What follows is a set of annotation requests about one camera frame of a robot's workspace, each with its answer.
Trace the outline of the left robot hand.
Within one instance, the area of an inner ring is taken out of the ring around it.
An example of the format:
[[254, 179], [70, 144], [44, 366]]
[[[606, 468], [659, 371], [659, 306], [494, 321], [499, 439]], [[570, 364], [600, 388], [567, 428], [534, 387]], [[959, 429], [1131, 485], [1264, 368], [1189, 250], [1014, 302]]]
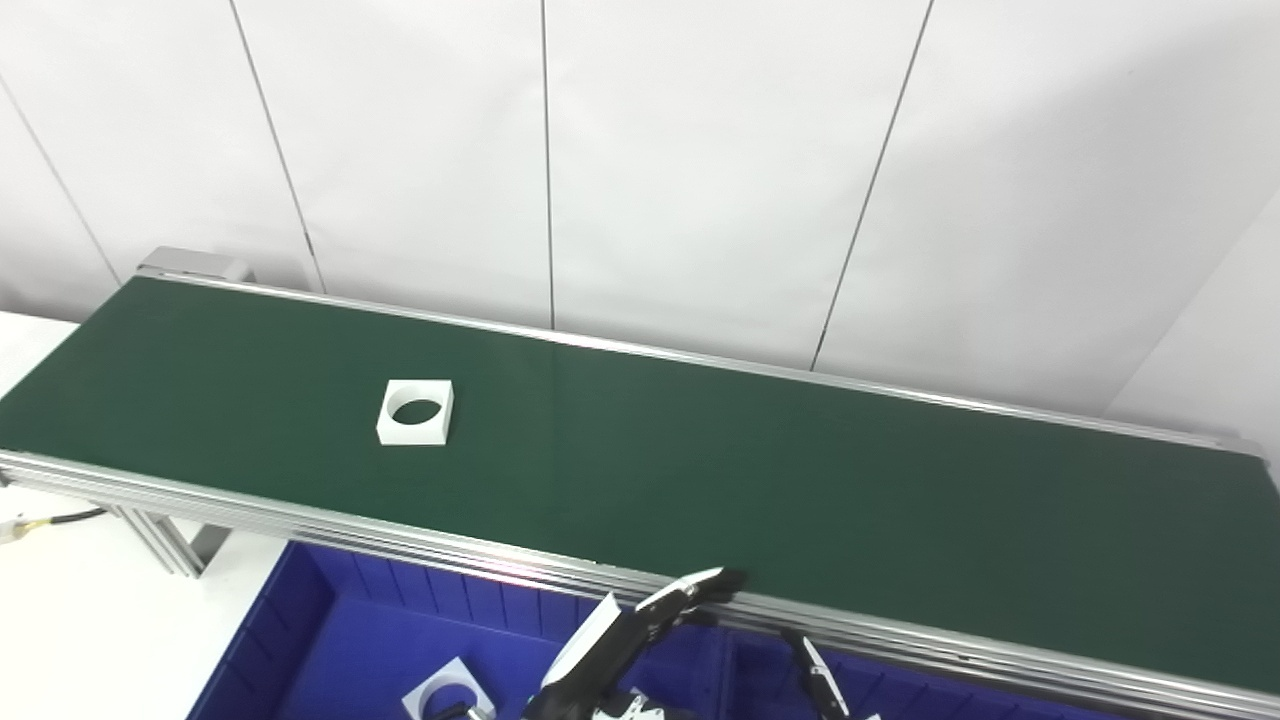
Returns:
[[695, 719], [696, 714], [618, 683], [676, 626], [705, 621], [707, 603], [727, 603], [746, 585], [737, 568], [710, 568], [672, 580], [634, 609], [614, 593], [588, 615], [552, 661], [522, 719]]

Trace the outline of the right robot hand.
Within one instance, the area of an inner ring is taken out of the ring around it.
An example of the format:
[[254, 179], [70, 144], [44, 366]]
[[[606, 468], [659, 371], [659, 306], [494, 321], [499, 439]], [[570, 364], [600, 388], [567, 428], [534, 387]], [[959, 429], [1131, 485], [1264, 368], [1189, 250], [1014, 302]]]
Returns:
[[780, 637], [790, 647], [800, 674], [800, 687], [810, 700], [819, 719], [854, 719], [835, 675], [812, 639], [794, 628], [783, 628]]

